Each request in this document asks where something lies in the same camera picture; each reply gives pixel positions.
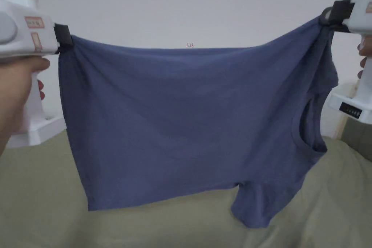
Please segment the person's right hand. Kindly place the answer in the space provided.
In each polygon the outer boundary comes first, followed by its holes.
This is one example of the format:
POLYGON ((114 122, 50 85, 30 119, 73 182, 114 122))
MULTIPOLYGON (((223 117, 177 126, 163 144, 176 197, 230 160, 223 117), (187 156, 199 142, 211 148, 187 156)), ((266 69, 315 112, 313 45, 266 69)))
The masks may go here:
POLYGON ((360 62, 360 67, 362 68, 362 70, 360 70, 357 74, 358 79, 360 79, 363 74, 367 58, 372 56, 372 37, 366 36, 364 38, 364 41, 358 45, 357 49, 359 51, 359 56, 364 57, 360 62))

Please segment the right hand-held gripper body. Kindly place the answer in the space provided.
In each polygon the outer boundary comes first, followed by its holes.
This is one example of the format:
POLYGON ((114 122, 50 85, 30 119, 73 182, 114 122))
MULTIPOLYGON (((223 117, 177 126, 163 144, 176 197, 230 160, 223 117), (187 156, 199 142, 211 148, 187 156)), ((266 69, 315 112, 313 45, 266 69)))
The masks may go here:
MULTIPOLYGON (((361 35, 361 43, 372 34, 372 0, 335 1, 328 12, 328 24, 338 32, 361 35)), ((368 56, 353 97, 332 93, 329 106, 357 121, 372 120, 372 58, 368 56)))

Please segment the person's left hand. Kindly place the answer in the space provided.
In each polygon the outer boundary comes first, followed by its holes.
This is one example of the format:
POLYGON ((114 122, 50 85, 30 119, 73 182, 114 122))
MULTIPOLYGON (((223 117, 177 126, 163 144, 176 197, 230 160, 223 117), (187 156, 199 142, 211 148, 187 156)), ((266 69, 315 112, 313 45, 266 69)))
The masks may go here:
POLYGON ((32 74, 50 67, 40 56, 24 57, 0 67, 0 153, 23 122, 24 106, 32 86, 32 74))

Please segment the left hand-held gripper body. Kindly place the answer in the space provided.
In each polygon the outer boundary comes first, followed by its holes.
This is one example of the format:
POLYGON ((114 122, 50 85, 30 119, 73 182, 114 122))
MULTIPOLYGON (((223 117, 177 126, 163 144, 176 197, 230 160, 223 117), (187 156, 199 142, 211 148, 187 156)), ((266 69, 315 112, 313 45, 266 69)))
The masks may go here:
MULTIPOLYGON (((59 54, 73 46, 67 25, 55 23, 39 11, 39 0, 0 0, 0 58, 2 63, 24 56, 59 54)), ((37 73, 23 111, 21 128, 7 148, 40 145, 66 128, 61 115, 48 117, 43 110, 37 73)))

